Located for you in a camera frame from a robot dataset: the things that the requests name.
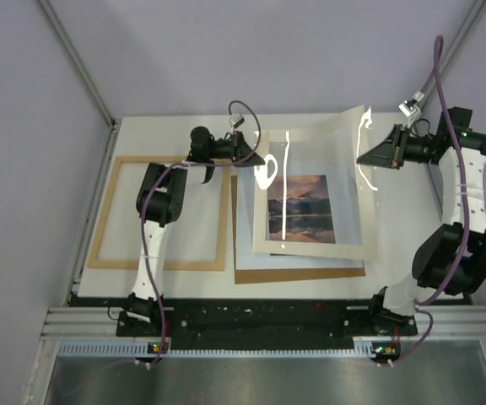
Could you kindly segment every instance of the metal floor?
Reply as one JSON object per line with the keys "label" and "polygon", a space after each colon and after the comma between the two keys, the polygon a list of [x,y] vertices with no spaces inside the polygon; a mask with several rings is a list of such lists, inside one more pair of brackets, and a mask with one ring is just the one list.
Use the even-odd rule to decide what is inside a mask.
{"label": "metal floor", "polygon": [[394,369],[367,359],[165,359],[151,371],[114,359],[58,359],[51,405],[486,405],[478,343],[426,343]]}

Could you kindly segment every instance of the wooden picture frame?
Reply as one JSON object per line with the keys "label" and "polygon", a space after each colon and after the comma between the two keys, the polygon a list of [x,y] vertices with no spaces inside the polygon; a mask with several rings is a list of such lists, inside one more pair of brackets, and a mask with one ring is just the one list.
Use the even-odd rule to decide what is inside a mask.
{"label": "wooden picture frame", "polygon": [[[116,156],[111,169],[110,178],[105,189],[102,206],[94,229],[94,236],[89,249],[87,267],[102,269],[137,270],[138,260],[106,260],[99,258],[100,248],[105,235],[106,223],[110,215],[111,204],[116,192],[117,180],[124,164],[148,164],[163,163],[169,164],[181,162],[186,156]],[[211,262],[166,262],[165,270],[188,270],[188,271],[224,271],[224,260],[226,255],[226,232],[230,199],[230,168],[218,168],[222,170],[222,186],[219,205],[219,228],[216,246],[216,257]]]}
{"label": "wooden picture frame", "polygon": [[[375,215],[375,190],[367,182],[372,182],[372,168],[355,164],[358,154],[362,154],[369,149],[368,125],[365,125],[365,108],[363,106],[347,110],[339,114],[332,114],[330,118],[319,121],[311,126],[268,130],[262,132],[262,141],[258,147],[258,154],[265,160],[274,157],[270,154],[270,143],[283,143],[286,145],[284,166],[288,158],[287,153],[292,155],[293,148],[297,148],[298,143],[311,143],[313,139],[339,139],[343,142],[345,138],[327,138],[328,134],[338,130],[349,131],[351,144],[347,148],[351,149],[352,155],[343,156],[345,165],[354,165],[354,181],[357,186],[357,202],[355,206],[359,210],[359,227],[361,242],[359,244],[342,243],[305,243],[288,240],[268,240],[266,230],[267,221],[267,189],[260,181],[255,181],[254,194],[254,221],[253,221],[253,251],[273,254],[289,254],[297,256],[311,257],[336,257],[352,260],[375,260],[378,257],[378,240],[376,230]],[[312,161],[313,156],[306,156],[307,161]],[[278,175],[283,175],[283,162],[279,162]]]}

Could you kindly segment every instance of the white table surface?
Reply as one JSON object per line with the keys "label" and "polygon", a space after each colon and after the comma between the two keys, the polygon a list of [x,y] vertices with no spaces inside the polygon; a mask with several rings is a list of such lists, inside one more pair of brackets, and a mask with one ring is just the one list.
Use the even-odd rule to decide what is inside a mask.
{"label": "white table surface", "polygon": [[[303,127],[329,114],[259,116],[263,128]],[[190,131],[208,127],[216,138],[224,136],[227,116],[144,116],[126,117],[116,143],[117,155],[184,155],[188,153]],[[404,122],[401,113],[372,116],[370,144],[382,141],[392,125]],[[242,127],[251,138],[255,126],[251,117]],[[440,226],[440,217],[431,185],[422,165],[406,164],[401,170],[375,171],[380,259],[366,262],[367,275],[284,283],[235,285],[234,252],[229,215],[227,254],[223,272],[165,271],[165,296],[174,298],[318,298],[368,299],[381,287],[400,281],[411,272],[413,255]],[[126,297],[136,277],[135,271],[85,268],[78,295],[88,297]],[[420,298],[432,290],[420,289]]]}

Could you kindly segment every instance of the metal frame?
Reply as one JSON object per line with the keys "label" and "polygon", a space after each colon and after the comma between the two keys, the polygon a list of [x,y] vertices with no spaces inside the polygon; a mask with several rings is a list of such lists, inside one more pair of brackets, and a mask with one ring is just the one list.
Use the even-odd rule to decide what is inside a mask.
{"label": "metal frame", "polygon": [[82,221],[83,225],[81,227],[78,243],[75,245],[71,255],[73,259],[71,261],[71,267],[67,273],[67,282],[64,284],[65,289],[63,291],[61,301],[63,305],[67,303],[71,292],[78,292],[73,290],[75,289],[75,286],[79,286],[79,280],[82,271],[84,270],[85,260],[88,254],[89,241],[93,237],[93,231],[95,230],[95,219],[97,218],[97,213],[100,210],[102,193],[105,188],[105,183],[108,180],[111,157],[116,147],[119,128],[120,125],[116,124],[108,133],[105,142],[105,151],[98,165],[94,185],[90,189],[89,195],[86,198],[86,207],[88,207],[88,209]]}
{"label": "metal frame", "polygon": [[[459,51],[462,49],[466,43],[468,36],[475,30],[479,20],[483,17],[486,11],[486,0],[474,0],[468,9],[464,20],[455,36],[453,41],[445,50],[442,58],[440,59],[440,75],[442,81],[451,70],[453,62],[455,61]],[[425,106],[436,96],[436,82],[434,80],[430,81],[429,89],[425,98],[419,103],[419,108],[423,113],[425,113]],[[429,183],[432,187],[432,192],[435,197],[436,207],[438,208],[438,215],[442,215],[442,204],[441,204],[441,186],[438,184],[440,182],[439,171],[436,168],[428,165],[426,166],[427,176],[429,178]]]}
{"label": "metal frame", "polygon": [[[479,341],[482,345],[486,361],[486,305],[446,305],[425,308],[434,319],[435,326],[429,335],[430,341]],[[30,382],[24,391],[24,404],[43,404],[48,393],[50,377],[58,355],[68,356],[74,352],[77,356],[87,352],[89,357],[106,357],[107,348],[119,350],[118,358],[134,358],[135,352],[143,352],[140,348],[147,343],[158,343],[158,337],[118,337],[116,336],[117,321],[108,317],[117,317],[121,308],[82,307],[82,308],[51,308],[46,316],[45,325],[40,335],[40,345],[35,358]],[[420,334],[415,337],[403,337],[403,341],[414,341],[426,330],[429,320],[425,315],[417,315],[416,323]],[[179,358],[239,358],[239,357],[370,357],[370,342],[391,340],[391,337],[357,337],[354,338],[353,350],[317,350],[302,352],[238,352],[238,351],[174,351],[167,357]],[[97,353],[88,348],[94,345]],[[129,347],[121,354],[121,346]]]}
{"label": "metal frame", "polygon": [[40,13],[45,18],[46,23],[50,27],[57,41],[61,45],[63,52],[65,53],[68,62],[73,68],[73,71],[76,74],[78,81],[83,85],[85,92],[99,111],[99,114],[100,116],[102,116],[105,124],[110,129],[112,129],[116,123],[116,120],[113,118],[113,115],[108,110],[108,107],[106,106],[104,100],[102,100],[97,86],[95,86],[91,75],[84,65],[84,61],[76,51],[76,48],[71,42],[67,31],[65,30],[61,23],[61,20],[57,16],[56,10],[51,5],[50,0],[35,0],[35,3],[39,8]]}

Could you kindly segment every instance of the picture frame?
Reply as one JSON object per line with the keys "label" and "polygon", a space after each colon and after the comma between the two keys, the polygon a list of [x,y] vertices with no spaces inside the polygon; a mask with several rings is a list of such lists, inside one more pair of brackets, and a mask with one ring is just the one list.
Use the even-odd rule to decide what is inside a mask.
{"label": "picture frame", "polygon": [[[305,280],[319,280],[329,278],[357,278],[365,277],[365,266],[361,262],[359,266],[336,266],[336,267],[275,267],[272,268],[270,264],[264,265],[263,268],[239,268],[238,267],[238,242],[237,238],[240,234],[240,227],[237,225],[240,221],[238,218],[238,207],[240,201],[238,198],[238,190],[240,184],[241,174],[231,176],[231,201],[232,201],[232,238],[234,248],[234,271],[235,284],[262,284],[262,283],[280,283],[288,281],[305,281]],[[242,252],[245,255],[253,255],[251,251]]]}
{"label": "picture frame", "polygon": [[[136,244],[136,256],[137,260],[129,260],[128,258],[114,259],[105,258],[101,256],[101,247],[105,239],[106,227],[111,214],[112,203],[114,202],[114,196],[119,185],[120,174],[122,168],[125,165],[132,164],[149,164],[149,163],[162,163],[170,164],[173,162],[181,162],[185,160],[186,156],[116,156],[111,168],[110,177],[105,189],[105,195],[98,214],[97,222],[94,228],[94,235],[89,248],[89,256],[87,261],[87,267],[89,268],[102,268],[102,269],[119,269],[119,270],[137,270],[138,269],[138,255],[139,244]],[[217,191],[219,193],[219,219],[218,226],[213,229],[212,232],[217,235],[215,244],[215,258],[213,260],[185,260],[174,261],[167,260],[165,263],[165,270],[183,270],[183,271],[211,271],[222,272],[224,271],[225,253],[226,253],[226,232],[227,232],[227,218],[229,214],[229,199],[230,199],[230,168],[218,168],[220,188]],[[136,215],[138,218],[138,212],[134,207],[135,197],[130,196],[129,203],[126,210],[133,209],[132,215]]]}
{"label": "picture frame", "polygon": [[[370,120],[370,110],[368,113],[363,106],[347,110],[339,114],[332,114],[330,118],[320,120],[313,125],[302,128],[285,128],[276,130],[262,131],[262,141],[258,146],[260,154],[267,162],[274,160],[275,167],[273,175],[268,177],[267,168],[255,168],[255,198],[254,198],[254,218],[253,218],[253,242],[252,247],[255,252],[272,253],[278,255],[296,255],[308,257],[337,257],[354,260],[375,260],[378,257],[378,241],[376,236],[376,215],[375,215],[375,187],[372,186],[372,168],[359,166],[355,163],[357,156],[369,150],[369,131],[368,121]],[[334,137],[331,134],[342,132],[342,136]],[[331,145],[342,144],[344,152],[337,151],[333,146],[331,150],[331,161],[339,160],[349,169],[349,175],[354,183],[354,207],[357,211],[359,243],[307,243],[292,241],[286,238],[287,216],[286,204],[286,182],[284,186],[285,195],[284,217],[283,217],[283,239],[269,240],[269,218],[268,218],[268,189],[273,183],[273,177],[286,174],[287,161],[290,159],[294,150],[298,150],[298,145],[313,145],[316,149],[317,142],[327,140]],[[284,145],[284,159],[275,159],[270,153],[272,145]],[[330,152],[320,151],[327,162]],[[306,165],[315,156],[302,154],[301,164]],[[328,163],[323,163],[320,167],[325,167]]]}
{"label": "picture frame", "polygon": [[[337,178],[343,180],[347,171],[340,168],[336,174]],[[237,268],[264,269],[264,268],[359,268],[363,267],[362,260],[339,259],[337,257],[318,257],[318,256],[294,256],[294,255],[272,255],[270,253],[261,253],[252,251],[252,221],[254,209],[254,176],[252,170],[239,170],[237,173],[237,224],[236,247],[237,247]],[[349,205],[349,201],[341,204],[340,212],[343,212],[343,206]],[[339,209],[335,207],[334,213],[337,214]],[[336,225],[353,226],[348,221]],[[346,241],[345,229],[336,227],[337,233],[341,234],[340,241]]]}

